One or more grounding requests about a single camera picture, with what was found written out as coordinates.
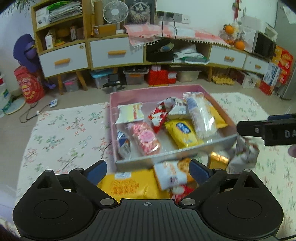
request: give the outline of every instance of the electric fan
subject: electric fan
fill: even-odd
[[[120,30],[120,22],[124,21],[128,16],[128,6],[122,1],[112,1],[103,9],[103,17],[108,23],[116,24],[116,33],[123,33]]]

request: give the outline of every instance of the stack of papers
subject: stack of papers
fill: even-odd
[[[49,22],[54,23],[65,18],[82,14],[81,2],[73,1],[49,13]]]

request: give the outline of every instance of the white bucket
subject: white bucket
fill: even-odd
[[[3,112],[9,108],[11,105],[11,95],[8,92],[7,86],[5,83],[0,85],[0,117],[4,115]]]

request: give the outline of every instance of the snack package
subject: snack package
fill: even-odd
[[[194,189],[188,187],[187,185],[174,187],[172,188],[172,199],[174,199],[176,203],[179,203],[183,198],[193,191]]]
[[[119,105],[119,117],[115,124],[124,124],[144,120],[144,115],[141,111],[141,108],[142,103]]]
[[[106,175],[97,185],[119,203],[122,198],[168,199],[167,191],[160,191],[153,170],[118,172]]]
[[[190,120],[170,120],[165,123],[165,127],[180,149],[204,143],[197,139]]]
[[[139,121],[129,123],[128,129],[144,155],[154,155],[160,152],[161,144],[147,122]]]
[[[187,102],[196,135],[204,139],[216,134],[215,119],[207,108],[207,100],[203,93],[187,92],[183,96]]]
[[[129,159],[131,157],[131,146],[127,135],[121,131],[117,131],[117,147],[118,154],[123,159]]]
[[[225,122],[225,120],[220,116],[218,111],[213,106],[209,106],[209,110],[211,115],[215,118],[215,125],[217,129],[221,129],[224,127],[227,127],[228,124]]]
[[[258,155],[258,145],[238,136],[235,157],[229,162],[226,171],[231,174],[240,174],[244,169],[253,169]]]
[[[148,118],[151,120],[153,125],[153,130],[155,133],[160,131],[163,123],[166,120],[168,113],[165,108],[164,102],[160,103],[155,110],[153,110],[149,115]]]
[[[154,165],[154,172],[160,190],[166,190],[182,184],[192,182],[189,174],[191,158],[181,161],[165,161]]]
[[[187,104],[184,100],[176,98],[175,103],[168,113],[168,118],[170,120],[174,119],[191,119]]]
[[[207,167],[209,169],[221,168],[223,170],[226,170],[229,160],[230,160],[230,156],[227,153],[227,151],[221,150],[221,151],[212,152],[209,155]]]

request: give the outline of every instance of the white wall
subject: white wall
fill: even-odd
[[[156,10],[189,15],[192,26],[218,35],[224,24],[232,23],[234,0],[157,0]],[[246,5],[247,15],[275,25],[277,0],[242,0],[239,19]]]
[[[13,58],[13,47],[17,39],[24,34],[31,34],[34,38],[31,14],[13,11],[9,16],[0,15],[0,71],[5,75],[4,81],[10,92],[18,90],[19,85],[13,71],[19,66]]]

